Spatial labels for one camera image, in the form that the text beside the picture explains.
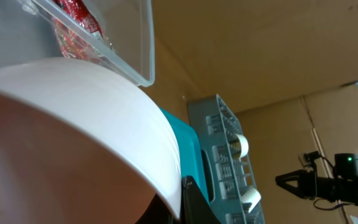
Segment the pink bowl with rice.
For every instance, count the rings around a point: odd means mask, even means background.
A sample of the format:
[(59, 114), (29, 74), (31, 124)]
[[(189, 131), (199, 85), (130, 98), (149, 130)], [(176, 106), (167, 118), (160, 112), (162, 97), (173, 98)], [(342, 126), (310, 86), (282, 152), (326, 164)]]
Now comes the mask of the pink bowl with rice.
[(0, 223), (135, 223), (181, 213), (180, 153), (162, 110), (107, 68), (0, 67)]

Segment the white cup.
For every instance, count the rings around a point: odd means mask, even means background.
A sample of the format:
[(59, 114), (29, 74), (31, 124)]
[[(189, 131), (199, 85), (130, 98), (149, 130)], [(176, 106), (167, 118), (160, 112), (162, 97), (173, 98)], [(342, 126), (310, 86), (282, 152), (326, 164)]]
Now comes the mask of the white cup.
[(243, 205), (244, 211), (246, 213), (250, 213), (261, 201), (261, 199), (262, 196), (256, 188), (248, 188), (246, 192), (241, 195), (241, 203)]

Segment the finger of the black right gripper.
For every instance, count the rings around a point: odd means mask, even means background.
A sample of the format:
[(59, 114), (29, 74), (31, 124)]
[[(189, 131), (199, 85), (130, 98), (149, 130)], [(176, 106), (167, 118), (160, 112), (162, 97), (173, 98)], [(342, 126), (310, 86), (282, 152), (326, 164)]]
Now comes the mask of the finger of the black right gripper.
[(282, 188), (295, 189), (298, 188), (305, 180), (308, 180), (308, 171), (299, 169), (287, 174), (276, 176), (275, 182)]
[(302, 199), (313, 200), (314, 199), (314, 192), (310, 189), (303, 188), (303, 187), (294, 187), (294, 186), (286, 186), (284, 187), (285, 190), (289, 191), (293, 195), (296, 195)]

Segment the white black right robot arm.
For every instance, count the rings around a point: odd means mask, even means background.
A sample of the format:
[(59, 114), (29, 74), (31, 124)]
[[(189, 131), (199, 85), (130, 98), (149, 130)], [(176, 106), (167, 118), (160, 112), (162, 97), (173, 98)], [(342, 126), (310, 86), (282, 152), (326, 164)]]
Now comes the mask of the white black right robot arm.
[[(313, 201), (314, 208), (332, 211), (344, 206), (358, 207), (358, 154), (334, 155), (331, 163), (318, 151), (304, 153), (299, 157), (302, 169), (278, 175), (276, 184), (302, 199)], [(320, 177), (315, 161), (327, 162), (333, 177)]]

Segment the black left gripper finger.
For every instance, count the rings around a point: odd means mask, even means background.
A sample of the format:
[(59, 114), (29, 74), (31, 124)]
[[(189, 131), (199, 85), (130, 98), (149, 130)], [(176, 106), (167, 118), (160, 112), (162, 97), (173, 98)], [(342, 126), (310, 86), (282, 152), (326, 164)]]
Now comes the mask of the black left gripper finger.
[(181, 180), (181, 223), (221, 224), (192, 176)]

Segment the red snack wrapper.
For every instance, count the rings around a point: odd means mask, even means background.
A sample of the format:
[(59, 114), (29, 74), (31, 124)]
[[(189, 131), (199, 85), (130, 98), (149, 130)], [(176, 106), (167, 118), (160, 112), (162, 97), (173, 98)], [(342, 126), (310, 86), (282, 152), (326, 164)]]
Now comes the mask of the red snack wrapper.
[[(75, 22), (95, 39), (104, 42), (103, 30), (82, 0), (54, 0), (54, 3), (67, 13)], [(60, 52), (66, 58), (75, 58), (100, 64), (104, 57), (78, 34), (53, 18), (53, 28), (58, 40)]]

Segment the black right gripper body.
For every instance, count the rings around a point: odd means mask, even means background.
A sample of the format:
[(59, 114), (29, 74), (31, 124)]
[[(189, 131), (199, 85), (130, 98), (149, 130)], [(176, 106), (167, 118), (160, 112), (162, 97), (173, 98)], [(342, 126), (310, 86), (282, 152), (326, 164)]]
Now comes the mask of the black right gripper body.
[[(312, 168), (312, 173), (315, 178), (315, 191), (316, 196), (326, 199), (330, 202), (335, 202), (339, 200), (339, 177), (336, 172), (336, 168), (332, 162), (330, 162), (326, 157), (322, 156), (318, 151), (313, 151), (303, 154), (303, 159), (305, 164), (303, 167)], [(317, 174), (317, 166), (315, 160), (322, 159), (323, 162), (326, 162), (331, 169), (332, 177), (319, 177)]]

